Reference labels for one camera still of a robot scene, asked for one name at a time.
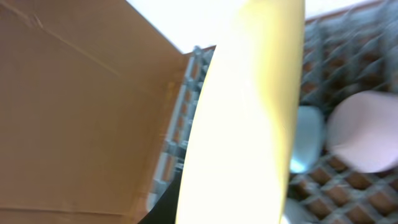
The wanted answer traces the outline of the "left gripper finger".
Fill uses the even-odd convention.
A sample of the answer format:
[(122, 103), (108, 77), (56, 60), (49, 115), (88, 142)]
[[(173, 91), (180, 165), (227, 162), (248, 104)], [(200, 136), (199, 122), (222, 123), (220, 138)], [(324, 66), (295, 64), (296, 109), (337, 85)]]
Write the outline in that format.
[(177, 174), (152, 210), (138, 224), (174, 224), (182, 174)]

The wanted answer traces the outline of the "yellow round plate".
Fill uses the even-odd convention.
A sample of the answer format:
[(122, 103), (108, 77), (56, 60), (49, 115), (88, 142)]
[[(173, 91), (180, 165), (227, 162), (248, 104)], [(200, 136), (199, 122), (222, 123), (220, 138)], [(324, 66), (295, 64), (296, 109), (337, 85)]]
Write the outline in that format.
[(193, 120), (177, 223), (279, 223), (299, 106), (305, 3), (247, 1), (233, 16)]

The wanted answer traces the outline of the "light blue bowl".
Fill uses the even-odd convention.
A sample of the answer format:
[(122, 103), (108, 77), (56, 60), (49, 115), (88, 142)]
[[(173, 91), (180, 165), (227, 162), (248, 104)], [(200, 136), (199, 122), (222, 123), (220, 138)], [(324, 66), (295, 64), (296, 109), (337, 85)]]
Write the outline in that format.
[(299, 106), (290, 172), (304, 173), (317, 162), (325, 140), (325, 121), (315, 106)]

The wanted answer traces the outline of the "white bowl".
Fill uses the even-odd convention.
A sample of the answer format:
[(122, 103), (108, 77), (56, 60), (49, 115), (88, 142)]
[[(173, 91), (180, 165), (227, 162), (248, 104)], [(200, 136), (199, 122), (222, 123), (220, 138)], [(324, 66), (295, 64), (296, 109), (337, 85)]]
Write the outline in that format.
[(357, 172), (397, 166), (397, 95), (362, 91), (342, 101), (327, 123), (326, 148)]

